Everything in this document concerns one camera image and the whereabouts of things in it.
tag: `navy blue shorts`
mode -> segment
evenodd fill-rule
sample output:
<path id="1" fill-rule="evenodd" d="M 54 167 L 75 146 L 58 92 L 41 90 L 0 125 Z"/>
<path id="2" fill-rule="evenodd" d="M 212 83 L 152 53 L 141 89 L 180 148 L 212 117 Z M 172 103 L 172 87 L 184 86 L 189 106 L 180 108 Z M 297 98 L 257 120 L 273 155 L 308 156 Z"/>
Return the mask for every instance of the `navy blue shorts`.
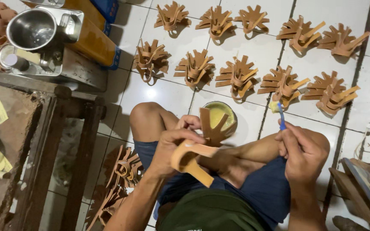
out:
<path id="1" fill-rule="evenodd" d="M 146 170 L 151 164 L 158 142 L 134 141 L 134 143 L 136 153 Z M 240 189 L 235 188 L 216 173 L 210 173 L 214 178 L 210 188 L 228 190 L 243 198 L 269 225 L 269 228 L 274 230 L 278 223 L 283 223 L 290 210 L 291 189 L 285 177 L 285 166 L 285 158 L 277 157 L 246 177 Z M 157 211 L 161 205 L 177 202 L 188 192 L 203 188 L 206 187 L 190 174 L 176 174 L 162 187 L 154 218 L 157 219 Z"/>

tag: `left hand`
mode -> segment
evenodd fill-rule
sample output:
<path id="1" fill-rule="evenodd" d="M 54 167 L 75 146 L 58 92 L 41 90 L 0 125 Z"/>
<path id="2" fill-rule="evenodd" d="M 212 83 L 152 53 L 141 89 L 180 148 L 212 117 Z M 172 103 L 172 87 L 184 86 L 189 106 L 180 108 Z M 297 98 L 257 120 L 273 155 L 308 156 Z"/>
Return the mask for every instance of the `left hand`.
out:
<path id="1" fill-rule="evenodd" d="M 163 131 L 148 171 L 161 178 L 174 175 L 177 171 L 171 167 L 171 157 L 183 140 L 192 140 L 197 144 L 206 142 L 203 137 L 191 131 L 199 128 L 201 123 L 197 116 L 184 115 L 174 130 Z"/>

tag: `wooden board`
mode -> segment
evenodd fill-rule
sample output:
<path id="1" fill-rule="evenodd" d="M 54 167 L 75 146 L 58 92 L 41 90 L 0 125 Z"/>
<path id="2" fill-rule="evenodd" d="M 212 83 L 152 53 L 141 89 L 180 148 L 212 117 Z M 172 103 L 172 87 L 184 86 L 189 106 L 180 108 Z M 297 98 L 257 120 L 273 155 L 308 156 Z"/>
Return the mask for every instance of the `wooden board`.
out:
<path id="1" fill-rule="evenodd" d="M 8 120 L 0 125 L 0 151 L 13 166 L 11 178 L 0 180 L 0 228 L 11 207 L 15 186 L 39 119 L 37 98 L 0 86 L 0 100 L 8 115 Z"/>

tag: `white tile floor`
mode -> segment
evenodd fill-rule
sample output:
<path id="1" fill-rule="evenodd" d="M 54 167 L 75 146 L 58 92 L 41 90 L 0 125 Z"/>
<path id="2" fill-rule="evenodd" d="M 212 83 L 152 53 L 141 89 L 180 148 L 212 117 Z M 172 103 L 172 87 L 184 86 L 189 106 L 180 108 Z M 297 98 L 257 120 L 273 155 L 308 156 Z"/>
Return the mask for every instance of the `white tile floor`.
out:
<path id="1" fill-rule="evenodd" d="M 3 0 L 3 2 L 17 11 L 27 9 L 18 0 Z M 297 80 L 310 78 L 313 81 L 312 77 L 321 76 L 323 71 L 327 74 L 337 71 L 338 78 L 345 80 L 344 85 L 351 87 L 354 76 L 358 76 L 357 84 L 362 89 L 357 91 L 359 97 L 352 103 L 349 119 L 344 118 L 345 109 L 339 111 L 333 118 L 326 117 L 316 108 L 316 101 L 293 103 L 285 114 L 287 121 L 324 134 L 331 144 L 329 158 L 318 179 L 318 199 L 322 208 L 326 195 L 328 197 L 331 195 L 331 192 L 327 192 L 330 180 L 328 168 L 336 166 L 343 171 L 340 163 L 334 163 L 335 154 L 339 155 L 338 160 L 343 157 L 352 158 L 357 144 L 362 139 L 366 124 L 370 122 L 370 37 L 361 71 L 355 73 L 358 59 L 361 58 L 358 56 L 359 52 L 351 58 L 337 58 L 332 57 L 329 50 L 313 48 L 303 55 L 298 54 L 288 45 L 282 49 L 283 43 L 276 40 L 275 36 L 279 33 L 282 23 L 288 21 L 291 13 L 295 19 L 298 15 L 304 16 L 305 21 L 311 21 L 313 26 L 325 21 L 326 26 L 320 32 L 328 30 L 330 25 L 337 26 L 338 23 L 343 23 L 351 27 L 352 35 L 360 36 L 365 29 L 370 1 L 356 0 L 355 3 L 355 0 L 323 2 L 258 0 L 252 3 L 248 0 L 177 0 L 179 4 L 185 4 L 185 10 L 189 11 L 192 25 L 180 28 L 179 34 L 174 36 L 170 36 L 162 27 L 153 27 L 158 14 L 156 6 L 159 4 L 163 7 L 165 4 L 171 4 L 170 0 L 127 0 L 127 2 L 121 3 L 115 22 L 117 26 L 112 29 L 110 35 L 123 50 L 122 61 L 119 70 L 109 73 L 108 91 L 100 94 L 106 100 L 108 113 L 98 129 L 94 157 L 89 169 L 76 230 L 85 230 L 87 224 L 84 220 L 90 204 L 93 203 L 92 194 L 95 186 L 105 184 L 106 177 L 102 165 L 106 155 L 120 145 L 133 146 L 129 114 L 138 103 L 155 101 L 181 117 L 184 114 L 198 115 L 198 108 L 208 102 L 215 100 L 225 102 L 233 108 L 239 121 L 235 136 L 226 141 L 234 145 L 254 141 L 279 130 L 277 124 L 279 115 L 272 114 L 269 110 L 265 113 L 269 94 L 256 94 L 260 84 L 255 85 L 255 92 L 249 94 L 245 101 L 235 102 L 230 97 L 229 87 L 216 88 L 212 81 L 210 86 L 198 86 L 195 90 L 187 87 L 183 78 L 174 77 L 176 65 L 185 57 L 187 51 L 194 49 L 199 52 L 207 49 L 208 55 L 214 57 L 211 62 L 216 65 L 215 75 L 218 75 L 221 67 L 226 66 L 226 61 L 232 61 L 233 56 L 240 59 L 243 55 L 247 55 L 248 62 L 254 62 L 254 68 L 259 69 L 256 75 L 258 81 L 269 73 L 269 69 L 276 68 L 280 57 L 280 65 L 284 68 L 287 65 L 292 66 L 293 73 L 298 74 Z M 270 29 L 268 34 L 254 33 L 245 37 L 240 22 L 234 22 L 237 27 L 235 33 L 224 41 L 212 41 L 209 38 L 208 29 L 195 30 L 195 26 L 200 22 L 199 17 L 211 6 L 221 5 L 223 11 L 230 10 L 231 16 L 236 17 L 239 16 L 240 9 L 246 9 L 248 5 L 255 8 L 256 4 L 262 6 L 261 11 L 268 13 L 266 18 L 270 19 L 270 23 L 265 24 Z M 159 45 L 164 44 L 165 50 L 171 55 L 168 58 L 168 73 L 158 73 L 150 84 L 142 82 L 136 70 L 131 69 L 140 38 L 148 42 L 158 39 Z M 344 132 L 343 138 L 340 138 L 341 131 Z M 362 160 L 370 163 L 370 133 L 363 146 Z M 67 190 L 54 185 L 50 186 L 50 190 L 40 230 L 56 231 L 59 228 Z M 368 227 L 365 221 L 348 212 L 345 201 L 340 197 L 335 186 L 332 194 L 335 196 L 330 197 L 330 204 L 325 205 L 326 224 L 329 230 L 337 230 L 332 224 L 332 218 L 335 215 L 351 218 Z M 287 229 L 287 220 L 288 218 L 279 226 L 279 230 Z M 153 218 L 150 219 L 149 225 L 146 231 L 154 231 Z M 100 224 L 97 223 L 93 230 L 101 230 Z"/>

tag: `dark green shirt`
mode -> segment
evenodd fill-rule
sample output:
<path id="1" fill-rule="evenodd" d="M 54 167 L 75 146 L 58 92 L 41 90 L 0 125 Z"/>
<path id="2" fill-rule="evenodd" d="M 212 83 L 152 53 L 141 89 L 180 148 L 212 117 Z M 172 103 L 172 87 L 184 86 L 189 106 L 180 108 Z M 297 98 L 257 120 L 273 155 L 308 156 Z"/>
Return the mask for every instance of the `dark green shirt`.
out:
<path id="1" fill-rule="evenodd" d="M 195 190 L 163 218 L 157 231 L 265 231 L 257 213 L 226 190 Z"/>

